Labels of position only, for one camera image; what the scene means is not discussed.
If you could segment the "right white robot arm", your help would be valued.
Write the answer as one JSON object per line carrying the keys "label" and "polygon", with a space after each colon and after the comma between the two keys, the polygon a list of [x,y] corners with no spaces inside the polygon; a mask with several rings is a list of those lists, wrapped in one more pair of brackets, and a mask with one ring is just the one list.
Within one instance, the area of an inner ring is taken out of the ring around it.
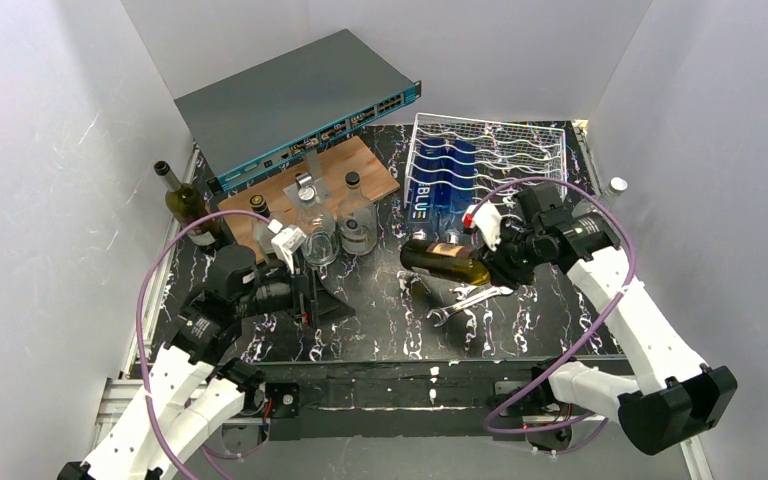
{"label": "right white robot arm", "polygon": [[576,359],[578,340],[507,399],[534,391],[548,402],[574,405],[586,416],[618,424],[642,453],[654,455],[715,427],[738,383],[726,366],[710,366],[674,330],[637,278],[637,252],[627,231],[598,200],[574,215],[559,197],[560,181],[516,181],[523,225],[509,227],[489,197],[464,216],[482,235],[481,260],[492,282],[515,288],[551,264],[597,308],[596,327],[619,342],[632,369],[616,376]]}

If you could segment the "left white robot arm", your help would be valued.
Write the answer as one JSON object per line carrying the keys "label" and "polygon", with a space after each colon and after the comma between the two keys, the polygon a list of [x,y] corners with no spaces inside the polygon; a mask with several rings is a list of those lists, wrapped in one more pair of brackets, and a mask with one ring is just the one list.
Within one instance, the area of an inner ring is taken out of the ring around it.
{"label": "left white robot arm", "polygon": [[171,479],[222,423],[251,406],[265,382],[258,367],[221,360],[243,323],[285,311],[317,328],[354,315],[315,271],[232,244],[217,251],[206,281],[179,311],[180,326],[158,350],[143,385],[107,436],[61,479]]}

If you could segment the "dark wine bottle gold label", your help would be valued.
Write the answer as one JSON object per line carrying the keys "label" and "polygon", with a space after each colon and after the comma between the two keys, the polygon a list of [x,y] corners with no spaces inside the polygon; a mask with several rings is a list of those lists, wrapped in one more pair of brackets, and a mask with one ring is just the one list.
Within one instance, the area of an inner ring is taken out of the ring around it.
{"label": "dark wine bottle gold label", "polygon": [[[208,215],[207,204],[199,191],[192,184],[180,181],[166,161],[155,162],[153,170],[167,189],[164,196],[166,207],[181,227]],[[218,249],[223,243],[223,231],[215,219],[193,228],[187,236],[203,250]]]}

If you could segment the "clear bottle white cap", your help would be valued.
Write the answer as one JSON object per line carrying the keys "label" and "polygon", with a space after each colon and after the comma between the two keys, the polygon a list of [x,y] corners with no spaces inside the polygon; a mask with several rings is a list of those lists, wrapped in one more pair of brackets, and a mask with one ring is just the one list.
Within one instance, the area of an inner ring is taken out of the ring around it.
{"label": "clear bottle white cap", "polygon": [[336,259],[340,249],[335,218],[317,201],[314,186],[302,187],[298,198],[296,224],[306,235],[302,246],[304,258],[313,267],[325,267]]}

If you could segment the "clear liquor bottle black cap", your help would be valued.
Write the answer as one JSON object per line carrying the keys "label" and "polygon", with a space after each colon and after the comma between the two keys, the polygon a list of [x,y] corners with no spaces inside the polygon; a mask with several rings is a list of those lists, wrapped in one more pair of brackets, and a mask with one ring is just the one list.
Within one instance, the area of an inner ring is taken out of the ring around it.
{"label": "clear liquor bottle black cap", "polygon": [[337,207],[338,228],[343,249],[353,255],[369,254],[378,241],[377,211],[362,192],[360,175],[345,175],[346,192]]}

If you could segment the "dark green wine bottle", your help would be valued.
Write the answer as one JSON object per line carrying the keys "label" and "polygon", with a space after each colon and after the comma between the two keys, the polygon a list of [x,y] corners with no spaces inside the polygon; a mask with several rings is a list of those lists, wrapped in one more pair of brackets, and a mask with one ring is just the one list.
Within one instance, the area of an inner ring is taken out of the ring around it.
{"label": "dark green wine bottle", "polygon": [[414,273],[447,281],[474,286],[491,282],[480,252],[466,245],[411,239],[402,246],[400,261]]}

